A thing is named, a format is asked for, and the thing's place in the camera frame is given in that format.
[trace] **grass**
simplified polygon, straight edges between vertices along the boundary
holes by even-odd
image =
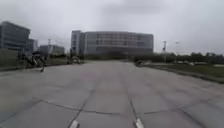
[[[213,67],[204,65],[203,66],[166,65],[162,67],[224,78],[224,67]]]

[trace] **concrete pavement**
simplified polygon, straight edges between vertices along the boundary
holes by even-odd
[[[131,63],[0,73],[0,128],[223,128],[224,87]]]

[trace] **cloudy sky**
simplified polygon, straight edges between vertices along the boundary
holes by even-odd
[[[69,48],[72,30],[152,33],[155,51],[224,54],[223,0],[0,0],[0,21]]]

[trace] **distant building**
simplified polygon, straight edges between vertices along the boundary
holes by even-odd
[[[26,44],[26,51],[27,52],[34,52],[38,49],[38,41],[34,39],[28,39],[28,42]]]
[[[2,22],[0,24],[0,48],[21,50],[25,48],[30,30],[19,25]]]
[[[119,52],[129,55],[147,55],[153,52],[152,34],[133,32],[72,31],[71,49],[76,54],[104,54]]]
[[[65,53],[65,48],[62,46],[58,45],[41,45],[39,47],[39,51],[42,51],[47,54],[64,54]]]

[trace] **pavement tile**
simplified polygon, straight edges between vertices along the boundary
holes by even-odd
[[[83,90],[64,90],[51,95],[45,100],[50,103],[58,104],[74,109],[81,109],[84,102],[89,97],[89,91]]]
[[[134,128],[133,117],[81,112],[80,128]]]
[[[125,94],[95,93],[84,107],[87,111],[102,113],[131,113],[128,97]]]
[[[145,128],[201,128],[179,111],[139,115]]]
[[[224,126],[224,110],[220,110],[211,104],[196,104],[184,108],[184,111],[206,128],[223,128]]]
[[[174,108],[156,94],[133,96],[131,99],[137,113],[158,112]]]
[[[76,114],[76,111],[41,102],[0,126],[3,128],[67,128]]]

